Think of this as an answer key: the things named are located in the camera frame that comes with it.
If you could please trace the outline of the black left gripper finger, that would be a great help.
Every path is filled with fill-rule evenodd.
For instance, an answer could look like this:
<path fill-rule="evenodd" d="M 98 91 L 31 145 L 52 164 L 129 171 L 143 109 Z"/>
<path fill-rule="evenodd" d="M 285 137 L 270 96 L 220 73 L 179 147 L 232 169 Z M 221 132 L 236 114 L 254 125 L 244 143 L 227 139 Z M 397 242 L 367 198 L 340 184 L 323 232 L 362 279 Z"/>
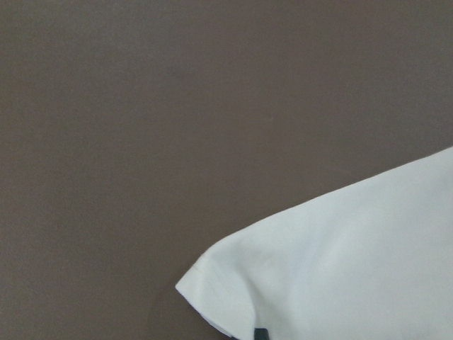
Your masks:
<path fill-rule="evenodd" d="M 266 328 L 255 328 L 253 340 L 270 340 L 269 332 Z"/>

